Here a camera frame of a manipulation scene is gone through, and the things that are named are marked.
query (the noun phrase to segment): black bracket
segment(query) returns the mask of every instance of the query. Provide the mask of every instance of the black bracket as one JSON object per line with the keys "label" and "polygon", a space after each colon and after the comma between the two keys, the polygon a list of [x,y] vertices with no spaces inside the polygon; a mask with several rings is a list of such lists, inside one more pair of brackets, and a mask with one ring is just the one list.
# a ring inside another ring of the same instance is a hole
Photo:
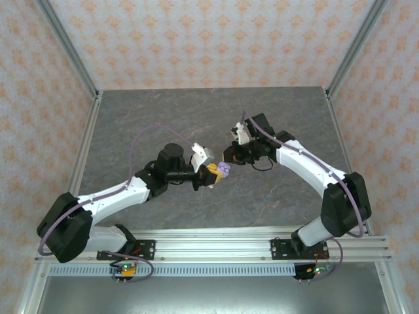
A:
{"label": "black bracket", "polygon": [[290,239],[280,239],[278,237],[270,240],[270,252],[272,254],[273,260],[315,260],[316,258],[319,260],[326,259],[321,254],[316,256],[316,252],[324,254],[327,258],[330,257],[329,248],[327,247],[327,243],[325,241],[319,242],[316,245],[303,250],[298,255],[295,249],[292,248]]}
{"label": "black bracket", "polygon": [[[134,250],[127,255],[144,258],[145,260],[154,260],[156,252],[155,240],[136,240]],[[117,260],[117,256],[109,255],[104,252],[98,252],[97,260]]]}

